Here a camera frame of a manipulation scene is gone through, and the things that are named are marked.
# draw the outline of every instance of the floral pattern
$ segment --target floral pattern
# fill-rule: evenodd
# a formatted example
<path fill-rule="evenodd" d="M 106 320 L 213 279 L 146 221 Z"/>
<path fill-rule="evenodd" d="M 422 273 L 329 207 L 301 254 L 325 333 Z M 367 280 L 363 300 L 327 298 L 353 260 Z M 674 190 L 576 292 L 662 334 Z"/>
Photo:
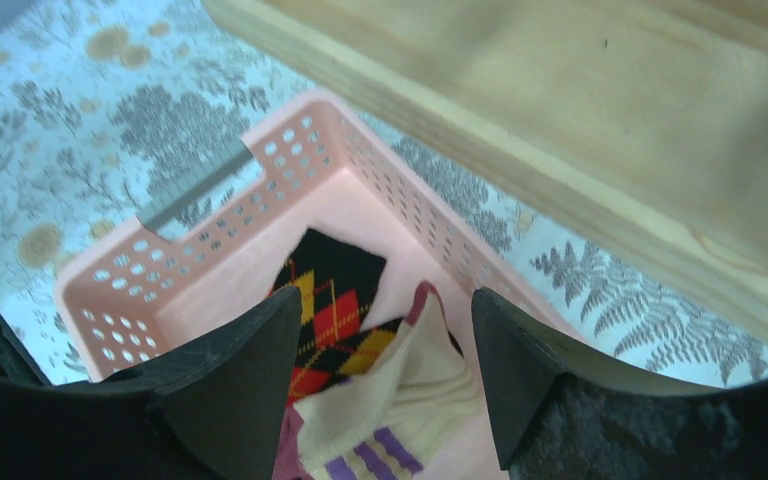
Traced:
<path fill-rule="evenodd" d="M 43 0 L 0 33 L 0 311 L 55 383 L 84 379 L 51 299 L 79 252 L 312 82 L 197 0 Z M 594 345 L 713 385 L 768 347 L 368 114 L 361 117 Z M 194 225 L 256 177 L 178 215 Z"/>

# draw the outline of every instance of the basket bottom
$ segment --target basket bottom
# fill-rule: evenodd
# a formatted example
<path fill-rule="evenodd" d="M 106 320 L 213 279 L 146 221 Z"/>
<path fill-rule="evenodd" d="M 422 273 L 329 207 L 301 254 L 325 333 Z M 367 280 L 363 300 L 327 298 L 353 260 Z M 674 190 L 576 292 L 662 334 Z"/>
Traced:
<path fill-rule="evenodd" d="M 405 315 L 417 285 L 422 280 L 434 284 L 443 300 L 449 329 L 476 382 L 482 385 L 472 333 L 471 292 L 465 292 L 423 248 L 423 240 L 347 169 L 307 194 L 289 212 L 262 226 L 254 238 L 161 310 L 157 320 L 170 345 L 210 331 L 262 300 L 308 227 L 387 259 L 363 328 Z M 499 471 L 486 405 L 482 405 L 481 415 L 469 420 L 415 478 L 508 478 Z"/>

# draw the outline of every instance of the wooden plank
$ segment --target wooden plank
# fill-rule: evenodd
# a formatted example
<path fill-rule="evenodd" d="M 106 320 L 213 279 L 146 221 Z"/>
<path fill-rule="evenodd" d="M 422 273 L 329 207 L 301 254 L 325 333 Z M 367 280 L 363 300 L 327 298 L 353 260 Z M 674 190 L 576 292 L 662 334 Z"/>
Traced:
<path fill-rule="evenodd" d="M 203 2 L 768 342 L 768 1 Z"/>

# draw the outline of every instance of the pink plastic basket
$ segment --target pink plastic basket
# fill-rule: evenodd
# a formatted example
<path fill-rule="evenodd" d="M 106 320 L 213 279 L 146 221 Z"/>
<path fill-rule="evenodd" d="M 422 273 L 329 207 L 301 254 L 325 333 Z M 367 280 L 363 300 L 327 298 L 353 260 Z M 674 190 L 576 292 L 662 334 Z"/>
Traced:
<path fill-rule="evenodd" d="M 127 220 L 62 272 L 55 301 L 92 380 L 253 307 L 308 227 L 387 259 L 365 326 L 405 314 L 419 282 L 432 282 L 479 384 L 479 287 L 580 339 L 333 94 L 303 94 L 241 140 L 264 171 L 246 192 L 172 242 Z M 486 408 L 417 478 L 506 478 Z"/>

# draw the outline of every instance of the purple stripe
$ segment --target purple stripe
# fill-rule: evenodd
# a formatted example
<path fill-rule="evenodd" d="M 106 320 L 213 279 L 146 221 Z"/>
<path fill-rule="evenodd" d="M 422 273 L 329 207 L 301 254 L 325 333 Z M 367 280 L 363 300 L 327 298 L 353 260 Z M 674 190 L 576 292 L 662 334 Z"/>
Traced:
<path fill-rule="evenodd" d="M 363 459 L 366 469 L 375 475 L 375 478 L 378 480 L 399 480 L 393 475 L 390 467 L 378 458 L 378 455 L 375 454 L 375 451 L 369 445 L 361 443 L 355 447 L 355 453 Z"/>
<path fill-rule="evenodd" d="M 405 450 L 405 447 L 402 446 L 402 443 L 399 442 L 399 439 L 393 435 L 393 432 L 390 431 L 389 428 L 379 428 L 372 434 L 372 438 L 384 447 L 384 451 L 387 452 L 387 455 L 398 460 L 399 465 L 405 470 L 413 474 L 422 471 L 422 464 L 419 463 L 419 460 Z"/>
<path fill-rule="evenodd" d="M 337 457 L 325 464 L 325 471 L 334 480 L 357 480 L 357 475 L 343 457 Z"/>

